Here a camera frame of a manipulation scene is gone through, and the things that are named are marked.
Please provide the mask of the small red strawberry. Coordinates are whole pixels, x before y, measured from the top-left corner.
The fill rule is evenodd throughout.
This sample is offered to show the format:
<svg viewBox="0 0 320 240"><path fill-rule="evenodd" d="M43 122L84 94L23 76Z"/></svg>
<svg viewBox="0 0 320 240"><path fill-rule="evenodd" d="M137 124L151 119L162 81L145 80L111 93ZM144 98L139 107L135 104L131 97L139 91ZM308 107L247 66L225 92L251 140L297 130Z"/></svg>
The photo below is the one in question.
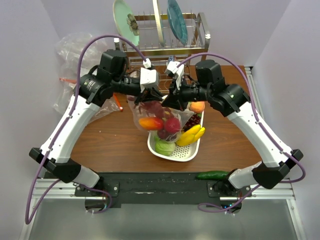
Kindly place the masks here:
<svg viewBox="0 0 320 240"><path fill-rule="evenodd" d="M164 129L170 134L179 132L181 130L180 120L176 117L168 118L164 123Z"/></svg>

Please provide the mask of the orange red pepper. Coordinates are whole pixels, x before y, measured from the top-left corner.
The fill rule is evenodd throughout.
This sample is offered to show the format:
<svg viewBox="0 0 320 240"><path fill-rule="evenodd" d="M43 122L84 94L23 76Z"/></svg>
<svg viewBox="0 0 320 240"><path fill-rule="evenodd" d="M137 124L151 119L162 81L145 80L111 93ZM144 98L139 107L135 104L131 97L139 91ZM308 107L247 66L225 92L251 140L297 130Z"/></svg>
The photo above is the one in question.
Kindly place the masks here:
<svg viewBox="0 0 320 240"><path fill-rule="evenodd" d="M148 131L158 131L164 128L164 121L158 117L143 117L138 120L138 123Z"/></svg>

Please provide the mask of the red plastic lobster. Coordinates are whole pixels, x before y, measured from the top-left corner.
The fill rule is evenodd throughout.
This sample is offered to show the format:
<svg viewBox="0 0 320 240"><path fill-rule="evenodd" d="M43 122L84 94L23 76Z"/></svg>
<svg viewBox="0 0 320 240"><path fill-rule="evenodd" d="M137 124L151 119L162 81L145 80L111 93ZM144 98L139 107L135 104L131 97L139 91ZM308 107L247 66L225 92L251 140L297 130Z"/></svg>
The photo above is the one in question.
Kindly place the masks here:
<svg viewBox="0 0 320 240"><path fill-rule="evenodd" d="M174 117L172 111L168 107L163 107L159 101L147 101L141 102L138 105L138 111L141 114L142 110L145 111L146 115L154 115L159 119L169 119Z"/></svg>

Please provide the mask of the dark red apple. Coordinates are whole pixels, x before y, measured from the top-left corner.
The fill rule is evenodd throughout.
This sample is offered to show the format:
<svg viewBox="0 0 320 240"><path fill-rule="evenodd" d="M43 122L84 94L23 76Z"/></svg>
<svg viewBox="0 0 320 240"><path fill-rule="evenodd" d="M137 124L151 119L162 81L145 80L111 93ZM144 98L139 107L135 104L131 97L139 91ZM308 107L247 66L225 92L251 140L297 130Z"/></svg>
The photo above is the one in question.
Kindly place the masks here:
<svg viewBox="0 0 320 240"><path fill-rule="evenodd" d="M171 138L171 133L167 132L165 129L158 130L157 131L157 136L161 140L169 141Z"/></svg>

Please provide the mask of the clear polka dot zip bag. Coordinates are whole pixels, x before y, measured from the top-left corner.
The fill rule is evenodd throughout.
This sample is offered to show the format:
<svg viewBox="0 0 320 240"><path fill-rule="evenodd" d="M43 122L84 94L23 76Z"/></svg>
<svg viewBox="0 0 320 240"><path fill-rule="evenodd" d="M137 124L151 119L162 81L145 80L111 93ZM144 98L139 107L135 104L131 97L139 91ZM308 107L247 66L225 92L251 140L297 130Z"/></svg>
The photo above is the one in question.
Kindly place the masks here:
<svg viewBox="0 0 320 240"><path fill-rule="evenodd" d="M134 96L127 96L127 103L136 127L166 142L176 142L182 135L183 127L194 115L194 112L189 109L180 111L163 107L162 103L156 100L140 102L136 105L135 99Z"/></svg>

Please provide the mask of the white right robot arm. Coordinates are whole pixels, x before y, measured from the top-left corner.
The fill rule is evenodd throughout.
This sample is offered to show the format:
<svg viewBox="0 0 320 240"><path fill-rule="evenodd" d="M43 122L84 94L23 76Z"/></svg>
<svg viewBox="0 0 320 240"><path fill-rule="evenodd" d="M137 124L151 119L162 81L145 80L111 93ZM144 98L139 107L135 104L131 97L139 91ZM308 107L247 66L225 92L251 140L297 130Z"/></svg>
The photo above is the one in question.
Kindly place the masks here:
<svg viewBox="0 0 320 240"><path fill-rule="evenodd" d="M261 157L261 161L254 165L233 170L215 187L230 197L252 184L272 189L303 158L303 153L291 149L266 125L240 85L225 82L217 62L211 59L200 61L195 70L196 82L187 84L183 82L184 65L178 61L167 64L165 72L172 77L172 83L162 105L185 110L189 102L207 101L243 132Z"/></svg>

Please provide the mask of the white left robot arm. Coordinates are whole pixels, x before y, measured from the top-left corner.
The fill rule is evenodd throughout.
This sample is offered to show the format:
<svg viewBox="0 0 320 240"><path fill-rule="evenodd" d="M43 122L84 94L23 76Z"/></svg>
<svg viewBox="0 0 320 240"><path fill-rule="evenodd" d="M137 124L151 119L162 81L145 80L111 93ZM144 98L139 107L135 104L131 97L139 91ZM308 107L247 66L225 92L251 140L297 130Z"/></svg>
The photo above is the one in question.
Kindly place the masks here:
<svg viewBox="0 0 320 240"><path fill-rule="evenodd" d="M71 152L91 118L114 93L135 96L135 103L161 100L157 89L158 77L151 61L143 61L138 78L130 78L127 55L109 49L102 53L100 63L79 79L66 112L49 139L39 148L33 147L29 156L64 183L86 186L92 196L104 190L104 179L90 168L73 161Z"/></svg>

